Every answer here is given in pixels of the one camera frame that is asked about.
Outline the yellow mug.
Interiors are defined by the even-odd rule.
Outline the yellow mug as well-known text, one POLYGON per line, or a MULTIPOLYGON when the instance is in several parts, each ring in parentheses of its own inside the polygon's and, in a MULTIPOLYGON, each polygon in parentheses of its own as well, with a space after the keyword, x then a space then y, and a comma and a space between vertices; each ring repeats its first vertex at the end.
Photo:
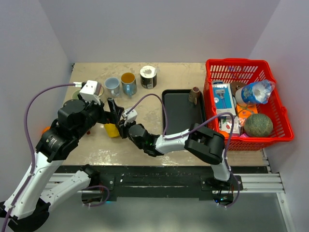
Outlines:
POLYGON ((116 127, 115 124, 112 123, 104 124, 104 129, 110 138, 116 138, 120 136, 118 128, 116 127))

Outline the cream enamel mug black rim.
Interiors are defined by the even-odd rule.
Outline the cream enamel mug black rim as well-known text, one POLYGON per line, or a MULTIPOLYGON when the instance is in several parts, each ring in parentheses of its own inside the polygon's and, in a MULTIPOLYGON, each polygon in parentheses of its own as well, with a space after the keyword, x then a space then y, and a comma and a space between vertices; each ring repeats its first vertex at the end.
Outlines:
POLYGON ((101 86, 100 87, 100 91, 99 91, 99 97, 102 97, 103 96, 103 94, 104 94, 104 87, 103 86, 101 86))

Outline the light blue footed mug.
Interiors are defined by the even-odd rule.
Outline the light blue footed mug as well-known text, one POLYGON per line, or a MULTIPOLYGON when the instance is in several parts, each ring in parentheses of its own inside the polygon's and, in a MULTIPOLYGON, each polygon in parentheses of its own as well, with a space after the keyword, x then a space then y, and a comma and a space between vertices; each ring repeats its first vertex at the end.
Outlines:
POLYGON ((116 77, 109 77, 104 83, 108 93, 112 97, 118 97, 120 94, 120 82, 116 77))

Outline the blue butterfly mug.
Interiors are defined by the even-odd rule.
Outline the blue butterfly mug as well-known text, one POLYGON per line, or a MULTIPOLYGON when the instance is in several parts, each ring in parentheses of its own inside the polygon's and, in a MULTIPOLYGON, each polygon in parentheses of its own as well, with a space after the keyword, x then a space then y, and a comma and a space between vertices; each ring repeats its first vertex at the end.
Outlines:
POLYGON ((127 72, 121 76, 122 90, 128 96, 132 97, 137 93, 137 83, 135 75, 127 72))

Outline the green mug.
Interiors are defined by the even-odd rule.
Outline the green mug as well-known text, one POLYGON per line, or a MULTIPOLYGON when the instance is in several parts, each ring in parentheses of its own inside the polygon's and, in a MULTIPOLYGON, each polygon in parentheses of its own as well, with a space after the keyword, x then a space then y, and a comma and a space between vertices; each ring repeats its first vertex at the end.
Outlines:
POLYGON ((79 94, 79 90, 77 90, 77 91, 75 91, 73 94, 72 94, 72 99, 73 100, 78 100, 79 99, 79 97, 78 97, 78 94, 79 94))

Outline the brown mug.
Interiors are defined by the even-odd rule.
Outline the brown mug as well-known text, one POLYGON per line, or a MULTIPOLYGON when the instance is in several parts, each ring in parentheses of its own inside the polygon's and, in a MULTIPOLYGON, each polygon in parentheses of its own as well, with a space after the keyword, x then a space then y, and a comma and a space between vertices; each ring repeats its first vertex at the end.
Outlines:
POLYGON ((189 92, 188 100, 194 105, 197 105, 200 94, 201 94, 200 89, 198 87, 193 87, 189 92))

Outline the black tray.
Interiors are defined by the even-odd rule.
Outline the black tray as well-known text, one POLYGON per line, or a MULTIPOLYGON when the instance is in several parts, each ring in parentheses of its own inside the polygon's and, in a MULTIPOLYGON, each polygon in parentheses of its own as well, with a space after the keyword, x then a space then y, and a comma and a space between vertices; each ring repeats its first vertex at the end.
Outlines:
POLYGON ((206 121, 206 111, 202 94, 197 105, 188 100, 190 89, 166 89, 162 92, 162 102, 167 113, 167 121, 163 118, 166 135, 182 132, 192 124, 206 121))

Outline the black can with white lid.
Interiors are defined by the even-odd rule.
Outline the black can with white lid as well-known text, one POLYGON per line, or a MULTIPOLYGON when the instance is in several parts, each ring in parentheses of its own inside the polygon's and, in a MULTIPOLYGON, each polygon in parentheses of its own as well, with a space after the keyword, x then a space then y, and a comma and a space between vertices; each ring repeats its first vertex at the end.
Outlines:
POLYGON ((157 85, 157 70, 154 66, 146 65, 140 69, 140 83, 146 89, 157 85))

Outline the orange fruit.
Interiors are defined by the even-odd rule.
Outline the orange fruit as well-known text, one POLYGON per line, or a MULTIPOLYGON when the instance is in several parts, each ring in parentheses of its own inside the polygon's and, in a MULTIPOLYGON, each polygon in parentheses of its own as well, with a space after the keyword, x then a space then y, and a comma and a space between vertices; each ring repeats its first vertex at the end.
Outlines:
POLYGON ((44 134, 45 132, 47 132, 50 129, 50 126, 46 127, 43 129, 42 134, 44 134))

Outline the razor package box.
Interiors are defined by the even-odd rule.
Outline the razor package box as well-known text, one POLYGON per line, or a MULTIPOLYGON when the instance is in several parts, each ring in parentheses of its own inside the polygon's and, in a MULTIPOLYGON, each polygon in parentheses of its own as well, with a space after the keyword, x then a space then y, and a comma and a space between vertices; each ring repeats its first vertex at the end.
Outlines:
POLYGON ((216 113, 220 114, 229 112, 233 116, 236 116, 236 107, 230 84, 215 84, 212 85, 212 90, 216 113))

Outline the orange packet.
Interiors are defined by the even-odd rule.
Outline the orange packet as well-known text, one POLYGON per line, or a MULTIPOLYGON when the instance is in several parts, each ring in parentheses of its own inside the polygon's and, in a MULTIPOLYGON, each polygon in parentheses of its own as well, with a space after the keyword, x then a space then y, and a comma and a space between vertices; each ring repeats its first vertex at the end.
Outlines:
POLYGON ((241 106, 239 104, 236 105, 237 116, 240 121, 245 121, 252 114, 257 114, 257 107, 255 105, 246 105, 241 106))

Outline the brown tape roll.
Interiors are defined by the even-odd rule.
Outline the brown tape roll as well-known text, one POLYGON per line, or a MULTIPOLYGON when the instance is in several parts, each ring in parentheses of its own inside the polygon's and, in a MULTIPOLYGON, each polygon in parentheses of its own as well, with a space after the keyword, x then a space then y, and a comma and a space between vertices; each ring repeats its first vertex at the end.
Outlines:
POLYGON ((246 86, 245 83, 243 83, 243 82, 238 82, 238 81, 234 81, 234 82, 232 82, 232 83, 230 84, 230 87, 231 87, 232 92, 236 92, 238 89, 240 89, 240 88, 242 88, 242 87, 244 87, 244 86, 246 86))

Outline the green melon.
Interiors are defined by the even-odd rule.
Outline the green melon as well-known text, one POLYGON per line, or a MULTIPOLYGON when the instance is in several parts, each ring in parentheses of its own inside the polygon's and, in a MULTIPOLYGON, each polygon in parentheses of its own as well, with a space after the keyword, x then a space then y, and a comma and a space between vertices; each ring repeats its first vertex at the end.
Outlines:
POLYGON ((273 128, 272 120, 265 114, 250 115, 244 122, 244 131, 250 137, 268 137, 273 128))

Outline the red plastic basket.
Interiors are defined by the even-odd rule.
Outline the red plastic basket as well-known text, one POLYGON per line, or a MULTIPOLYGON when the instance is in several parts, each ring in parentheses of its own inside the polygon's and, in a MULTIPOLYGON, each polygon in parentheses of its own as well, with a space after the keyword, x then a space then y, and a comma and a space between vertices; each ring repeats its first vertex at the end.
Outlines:
MULTIPOLYGON (((206 78, 203 97, 206 118, 216 115, 212 82, 215 80, 224 83, 253 82, 268 80, 276 83, 271 68, 265 60, 246 58, 209 59, 205 63, 206 78)), ((273 131, 269 137, 232 137, 228 149, 231 151, 256 151, 279 142, 289 142, 294 139, 294 133, 288 118, 287 109, 282 105, 277 89, 270 95, 268 103, 257 106, 258 113, 270 117, 273 122, 273 131)))

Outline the toilet paper roll pack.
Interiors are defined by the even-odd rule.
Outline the toilet paper roll pack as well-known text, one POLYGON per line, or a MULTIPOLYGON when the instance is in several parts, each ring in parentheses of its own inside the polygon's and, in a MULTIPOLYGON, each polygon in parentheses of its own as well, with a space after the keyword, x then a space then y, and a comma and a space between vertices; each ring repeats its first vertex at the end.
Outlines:
POLYGON ((236 102, 240 106, 266 104, 275 85, 268 80, 250 83, 236 91, 236 102))

